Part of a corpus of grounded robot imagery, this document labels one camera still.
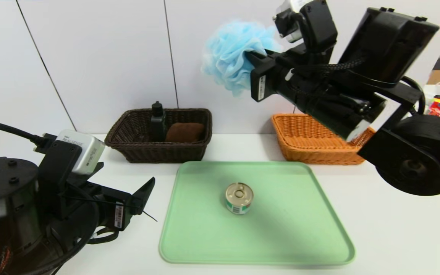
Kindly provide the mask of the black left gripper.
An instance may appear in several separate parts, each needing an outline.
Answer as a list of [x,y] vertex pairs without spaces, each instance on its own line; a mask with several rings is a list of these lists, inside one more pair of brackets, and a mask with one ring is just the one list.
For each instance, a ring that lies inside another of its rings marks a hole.
[[87,182],[87,193],[99,210],[97,226],[124,231],[130,223],[131,215],[141,215],[144,212],[154,186],[153,176],[131,195],[121,190]]

